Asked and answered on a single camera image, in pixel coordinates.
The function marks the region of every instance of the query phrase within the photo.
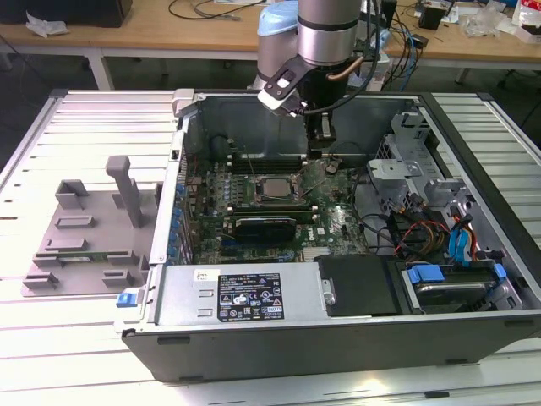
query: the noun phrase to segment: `green circuit board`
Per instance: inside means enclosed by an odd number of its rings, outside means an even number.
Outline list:
[[[368,252],[352,215],[348,170],[330,174],[326,171],[329,164],[327,159],[312,161],[298,173],[286,175],[236,175],[225,164],[198,173],[194,178],[197,185],[189,186],[192,229],[197,235],[194,263],[301,262],[311,261],[314,252]],[[245,217],[294,218],[295,237],[279,244],[240,244],[227,226]]]

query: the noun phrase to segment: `motherboard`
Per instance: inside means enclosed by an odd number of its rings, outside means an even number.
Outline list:
[[[352,214],[351,169],[325,158],[299,163],[294,173],[280,165],[277,173],[262,173],[253,161],[244,170],[230,162],[200,164],[183,179],[186,197],[179,196],[177,209],[189,212],[191,263],[304,262],[368,252]],[[186,260],[172,250],[169,262]]]

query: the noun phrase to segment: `power supply label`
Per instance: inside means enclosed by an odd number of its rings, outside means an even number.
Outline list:
[[[218,320],[263,321],[284,318],[279,273],[220,275]]]

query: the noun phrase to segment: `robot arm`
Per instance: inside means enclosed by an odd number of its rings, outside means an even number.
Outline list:
[[[290,29],[265,36],[260,26],[258,98],[276,114],[304,116],[309,157],[317,157],[321,149],[336,140],[332,111],[364,90],[375,71],[374,61],[365,83],[355,94],[344,98],[349,74],[365,58],[365,55],[353,55],[362,1],[299,0],[297,33]],[[378,4],[372,1],[378,19]],[[276,6],[291,13],[296,3]],[[265,12],[261,19],[264,22]],[[369,30],[370,1],[367,2],[367,38],[371,37]],[[375,56],[379,54],[379,31],[379,25],[375,24]]]

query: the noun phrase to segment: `white slatted table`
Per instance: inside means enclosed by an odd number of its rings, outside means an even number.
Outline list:
[[[169,91],[70,92],[50,99],[0,175],[0,404],[496,405],[541,399],[541,340],[480,365],[366,371],[257,381],[162,385],[113,331],[111,295],[23,298],[20,286],[62,178],[114,189],[103,168],[127,154],[140,189],[163,180],[176,124]],[[423,392],[450,398],[426,400]]]
[[[495,102],[475,94],[437,94],[436,100],[504,196],[526,230],[541,246],[541,156],[532,141]],[[498,119],[494,112],[502,115]],[[451,175],[459,172],[439,148]]]

